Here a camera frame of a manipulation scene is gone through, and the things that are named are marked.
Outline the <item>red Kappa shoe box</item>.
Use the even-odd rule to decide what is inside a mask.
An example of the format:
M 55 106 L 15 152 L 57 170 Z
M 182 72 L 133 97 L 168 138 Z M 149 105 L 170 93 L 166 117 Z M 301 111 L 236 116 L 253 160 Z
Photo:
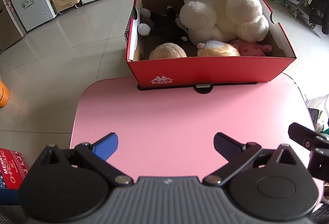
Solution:
M 164 14 L 167 5 L 176 11 L 183 0 L 134 0 L 131 17 L 125 31 L 126 62 L 142 88 L 189 86 L 198 84 L 230 84 L 268 82 L 277 77 L 296 59 L 281 24 L 272 21 L 272 9 L 266 0 L 259 0 L 269 22 L 269 32 L 263 44 L 273 51 L 268 57 L 198 57 L 192 43 L 183 45 L 187 57 L 151 60 L 149 54 L 162 44 L 156 36 L 143 37 L 137 27 L 143 22 L 142 8 Z

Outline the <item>large white plush bear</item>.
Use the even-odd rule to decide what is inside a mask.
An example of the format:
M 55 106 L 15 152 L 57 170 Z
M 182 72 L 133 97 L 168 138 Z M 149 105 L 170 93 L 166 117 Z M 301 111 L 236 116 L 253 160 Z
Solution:
M 184 0 L 180 21 L 194 45 L 212 39 L 258 42 L 269 30 L 260 0 Z

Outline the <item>black white plush monkey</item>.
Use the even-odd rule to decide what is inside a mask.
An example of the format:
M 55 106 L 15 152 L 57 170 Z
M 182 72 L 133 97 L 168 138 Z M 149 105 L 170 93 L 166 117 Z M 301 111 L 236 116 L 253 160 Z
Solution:
M 180 18 L 176 16 L 172 6 L 167 6 L 165 15 L 151 12 L 146 8 L 140 10 L 140 15 L 153 23 L 153 27 L 150 27 L 146 23 L 140 23 L 138 25 L 137 31 L 141 36 L 157 36 L 164 43 L 174 43 L 177 45 L 181 45 L 183 42 L 189 40 L 187 32 L 182 28 Z

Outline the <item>red Christmas box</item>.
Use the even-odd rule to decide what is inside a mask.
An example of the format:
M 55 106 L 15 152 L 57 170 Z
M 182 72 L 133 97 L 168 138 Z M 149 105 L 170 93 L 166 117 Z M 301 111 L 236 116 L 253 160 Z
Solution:
M 20 152 L 0 149 L 1 189 L 19 189 L 28 174 L 28 166 Z

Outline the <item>tan round plush toy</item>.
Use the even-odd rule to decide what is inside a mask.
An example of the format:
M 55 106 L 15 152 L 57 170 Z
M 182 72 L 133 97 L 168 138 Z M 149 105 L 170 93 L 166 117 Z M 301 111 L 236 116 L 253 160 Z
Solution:
M 164 43 L 157 46 L 149 55 L 150 60 L 178 59 L 187 57 L 185 51 L 175 43 Z

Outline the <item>pink spotted plush toy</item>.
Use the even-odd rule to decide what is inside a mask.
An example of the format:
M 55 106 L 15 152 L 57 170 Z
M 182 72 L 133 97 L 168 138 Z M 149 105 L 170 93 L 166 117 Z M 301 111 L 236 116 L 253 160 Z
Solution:
M 229 43 L 239 51 L 241 56 L 265 57 L 266 54 L 270 54 L 273 51 L 273 47 L 271 45 L 246 42 L 239 38 L 235 38 Z

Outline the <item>black down jacket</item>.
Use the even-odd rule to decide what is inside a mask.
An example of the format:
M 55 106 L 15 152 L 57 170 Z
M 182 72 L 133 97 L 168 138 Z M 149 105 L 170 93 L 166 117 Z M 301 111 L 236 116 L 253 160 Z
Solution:
M 329 0 L 312 0 L 309 22 L 322 26 L 322 33 L 328 35 L 329 32 Z

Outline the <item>pink table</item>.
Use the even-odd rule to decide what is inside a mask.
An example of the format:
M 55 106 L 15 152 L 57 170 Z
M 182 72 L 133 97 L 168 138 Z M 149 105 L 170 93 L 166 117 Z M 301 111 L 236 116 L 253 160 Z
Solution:
M 134 78 L 109 79 L 82 94 L 70 145 L 113 132 L 118 149 L 109 163 L 133 179 L 204 178 L 226 164 L 214 149 L 218 132 L 265 149 L 289 144 L 307 165 L 309 151 L 288 136 L 292 123 L 313 127 L 298 86 L 285 74 L 268 83 L 215 86 L 208 94 L 192 87 L 139 90 Z

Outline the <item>orange white plush toy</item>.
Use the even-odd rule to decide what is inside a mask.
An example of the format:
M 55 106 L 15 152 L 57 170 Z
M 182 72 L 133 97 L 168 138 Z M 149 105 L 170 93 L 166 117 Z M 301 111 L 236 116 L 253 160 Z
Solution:
M 231 44 L 218 40 L 208 40 L 197 44 L 198 57 L 229 57 L 240 56 L 239 51 Z

